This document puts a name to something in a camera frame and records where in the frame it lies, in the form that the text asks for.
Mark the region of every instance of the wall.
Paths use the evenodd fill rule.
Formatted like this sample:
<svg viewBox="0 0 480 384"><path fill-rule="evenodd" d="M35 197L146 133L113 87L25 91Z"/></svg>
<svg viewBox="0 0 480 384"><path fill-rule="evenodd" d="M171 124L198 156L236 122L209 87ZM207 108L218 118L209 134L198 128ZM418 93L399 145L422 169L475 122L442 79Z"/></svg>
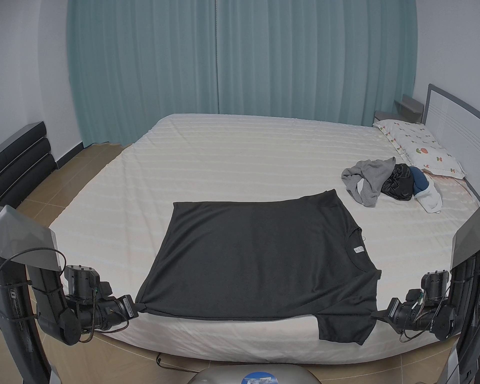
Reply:
<svg viewBox="0 0 480 384"><path fill-rule="evenodd" d="M432 83L480 110L480 1L417 0L417 20L413 97Z"/></svg>
<svg viewBox="0 0 480 384"><path fill-rule="evenodd" d="M55 160L81 142L68 79L67 3L0 1L0 143L43 120Z"/></svg>

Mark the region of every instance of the curtain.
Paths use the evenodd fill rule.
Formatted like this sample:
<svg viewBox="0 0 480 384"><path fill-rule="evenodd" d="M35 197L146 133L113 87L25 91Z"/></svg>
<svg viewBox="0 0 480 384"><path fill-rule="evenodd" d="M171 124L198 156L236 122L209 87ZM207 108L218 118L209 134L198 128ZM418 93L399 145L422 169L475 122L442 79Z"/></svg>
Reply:
<svg viewBox="0 0 480 384"><path fill-rule="evenodd" d="M415 0L217 0L220 113L371 125L416 62Z"/></svg>
<svg viewBox="0 0 480 384"><path fill-rule="evenodd" d="M69 1L84 145L135 142L171 113L218 113L215 16L215 0Z"/></svg>

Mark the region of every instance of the pillow pattern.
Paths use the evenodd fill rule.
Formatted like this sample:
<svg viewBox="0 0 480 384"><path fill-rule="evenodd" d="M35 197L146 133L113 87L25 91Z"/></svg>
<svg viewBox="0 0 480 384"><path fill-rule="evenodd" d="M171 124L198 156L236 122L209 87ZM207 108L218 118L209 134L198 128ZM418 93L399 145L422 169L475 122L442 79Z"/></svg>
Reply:
<svg viewBox="0 0 480 384"><path fill-rule="evenodd" d="M463 179L465 171L423 124L400 120L381 120L373 124L393 144L410 166L439 176Z"/></svg>

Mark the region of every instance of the round blue logo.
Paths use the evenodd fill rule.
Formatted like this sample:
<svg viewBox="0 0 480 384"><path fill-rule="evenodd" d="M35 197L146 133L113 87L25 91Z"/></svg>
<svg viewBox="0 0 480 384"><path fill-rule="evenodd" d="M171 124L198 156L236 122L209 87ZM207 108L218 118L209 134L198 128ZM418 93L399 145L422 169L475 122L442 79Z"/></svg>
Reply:
<svg viewBox="0 0 480 384"><path fill-rule="evenodd" d="M252 372L245 376L241 384L278 384L278 380L271 373Z"/></svg>

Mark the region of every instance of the gray cloth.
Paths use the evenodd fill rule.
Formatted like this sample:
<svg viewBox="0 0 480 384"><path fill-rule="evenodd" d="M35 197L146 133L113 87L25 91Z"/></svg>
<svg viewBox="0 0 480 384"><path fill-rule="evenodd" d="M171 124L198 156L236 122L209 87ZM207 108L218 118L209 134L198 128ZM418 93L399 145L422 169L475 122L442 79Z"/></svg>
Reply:
<svg viewBox="0 0 480 384"><path fill-rule="evenodd" d="M342 172L342 180L348 193L357 203L373 207L382 191L382 185L393 172L395 162L395 157L388 160L362 160L354 167L346 168Z"/></svg>

